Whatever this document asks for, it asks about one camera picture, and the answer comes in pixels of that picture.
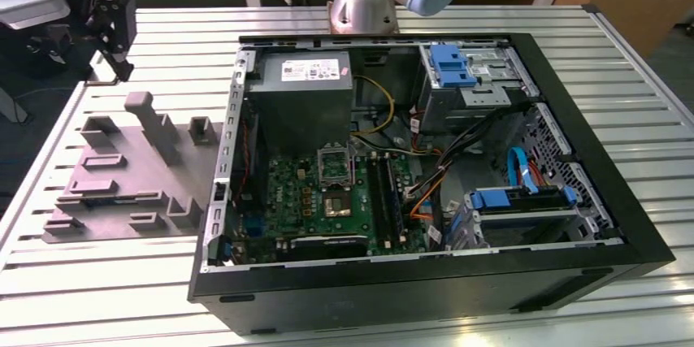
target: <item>floor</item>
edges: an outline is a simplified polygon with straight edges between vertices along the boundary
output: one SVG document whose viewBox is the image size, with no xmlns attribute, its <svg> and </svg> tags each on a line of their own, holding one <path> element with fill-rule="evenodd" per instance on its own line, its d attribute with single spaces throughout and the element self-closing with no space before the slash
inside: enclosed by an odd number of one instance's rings
<svg viewBox="0 0 694 347">
<path fill-rule="evenodd" d="M 83 67 L 91 52 L 87 48 L 78 48 L 74 56 L 75 63 Z M 686 36 L 685 29 L 673 30 L 648 63 L 694 111 L 694 38 Z M 16 67 L 10 64 L 0 54 L 0 88 L 15 97 L 27 92 L 36 93 L 18 99 L 18 103 L 31 113 L 31 120 L 26 124 L 12 124 L 0 118 L 0 216 L 55 125 L 70 98 L 70 89 L 79 80 L 79 71 L 75 69 L 58 76 L 30 78 L 18 73 Z"/>
</svg>

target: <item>expansion slot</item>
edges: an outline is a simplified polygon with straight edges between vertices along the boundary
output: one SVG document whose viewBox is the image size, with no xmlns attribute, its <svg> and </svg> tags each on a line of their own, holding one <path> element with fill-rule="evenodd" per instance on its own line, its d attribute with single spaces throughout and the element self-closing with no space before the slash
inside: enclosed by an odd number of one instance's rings
<svg viewBox="0 0 694 347">
<path fill-rule="evenodd" d="M 405 242 L 405 223 L 402 221 L 401 197 L 393 172 L 392 160 L 386 157 L 379 159 L 381 190 L 385 195 L 386 214 L 393 235 L 394 244 Z"/>
<path fill-rule="evenodd" d="M 379 161 L 375 159 L 367 160 L 367 179 L 369 179 L 369 195 L 371 196 L 371 212 L 373 225 L 377 232 L 377 240 L 385 248 L 392 247 L 392 234 L 389 233 L 389 224 L 386 222 L 388 209 L 385 194 L 381 191 L 381 175 L 379 175 Z"/>
</svg>

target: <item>sticker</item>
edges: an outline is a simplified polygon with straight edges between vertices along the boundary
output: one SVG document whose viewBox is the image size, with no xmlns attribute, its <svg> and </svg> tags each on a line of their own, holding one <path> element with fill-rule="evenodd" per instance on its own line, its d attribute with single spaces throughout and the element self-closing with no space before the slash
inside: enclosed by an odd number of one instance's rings
<svg viewBox="0 0 694 347">
<path fill-rule="evenodd" d="M 437 242 L 437 244 L 442 244 L 442 233 L 438 231 L 434 225 L 430 225 L 430 230 L 428 234 L 430 235 L 432 239 Z"/>
<path fill-rule="evenodd" d="M 420 120 L 417 118 L 410 119 L 410 130 L 413 133 L 420 133 Z"/>
<path fill-rule="evenodd" d="M 477 75 L 482 75 L 482 74 L 489 75 L 489 68 L 485 67 L 484 65 L 473 65 L 470 67 L 470 70 Z"/>
<path fill-rule="evenodd" d="M 460 207 L 461 207 L 461 204 L 452 199 L 449 201 L 449 204 L 446 205 L 446 211 L 453 213 L 454 211 L 458 210 Z"/>
<path fill-rule="evenodd" d="M 339 80 L 338 59 L 287 60 L 282 63 L 282 81 Z"/>
</svg>

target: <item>metal work table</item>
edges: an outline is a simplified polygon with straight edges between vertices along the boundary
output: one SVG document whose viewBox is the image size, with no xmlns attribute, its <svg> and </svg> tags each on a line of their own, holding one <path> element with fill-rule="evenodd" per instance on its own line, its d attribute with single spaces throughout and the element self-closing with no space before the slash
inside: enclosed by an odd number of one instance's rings
<svg viewBox="0 0 694 347">
<path fill-rule="evenodd" d="M 323 8 L 141 10 L 130 83 L 81 85 L 0 223 L 0 345 L 642 345 L 694 340 L 694 117 L 601 15 L 580 7 L 398 11 L 408 33 L 529 32 L 557 70 L 677 261 L 554 312 L 303 332 L 243 340 L 186 300 L 195 237 L 49 245 L 54 201 L 89 115 L 121 125 L 130 91 L 178 123 L 221 120 L 241 34 L 326 33 Z M 111 75 L 97 66 L 103 80 Z"/>
</svg>

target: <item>orange wire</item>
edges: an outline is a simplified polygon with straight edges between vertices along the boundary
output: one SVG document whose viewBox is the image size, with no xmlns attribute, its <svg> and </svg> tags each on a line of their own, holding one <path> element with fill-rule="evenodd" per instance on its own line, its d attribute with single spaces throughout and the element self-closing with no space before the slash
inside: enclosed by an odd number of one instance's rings
<svg viewBox="0 0 694 347">
<path fill-rule="evenodd" d="M 413 135 L 413 152 L 418 152 L 418 153 L 422 154 L 422 153 L 429 152 L 429 150 L 420 150 L 420 149 L 417 148 L 417 138 L 418 138 L 418 136 L 420 136 L 420 133 L 416 133 L 416 134 Z M 444 154 L 442 151 L 438 150 L 437 148 L 434 148 L 434 149 L 432 150 L 432 152 L 433 152 L 434 154 L 437 154 L 438 156 L 441 156 L 441 155 Z"/>
<path fill-rule="evenodd" d="M 548 185 L 548 181 L 545 180 L 545 176 L 542 175 L 541 169 L 538 168 L 536 162 L 530 162 L 530 170 L 536 173 L 537 180 L 541 184 Z"/>
<path fill-rule="evenodd" d="M 420 199 L 420 201 L 417 202 L 417 205 L 414 205 L 414 208 L 413 208 L 413 211 L 410 211 L 410 219 L 414 217 L 414 215 L 417 215 L 417 210 L 420 210 L 420 207 L 422 206 L 422 204 L 425 203 L 426 199 L 430 197 L 432 195 L 432 192 L 434 191 L 434 189 L 438 187 L 438 185 L 444 182 L 444 178 L 446 176 L 442 176 L 442 179 L 440 179 L 430 187 L 429 190 L 426 190 L 426 193 L 425 193 L 425 196 Z"/>
<path fill-rule="evenodd" d="M 430 215 L 412 215 L 412 219 L 434 219 Z"/>
</svg>

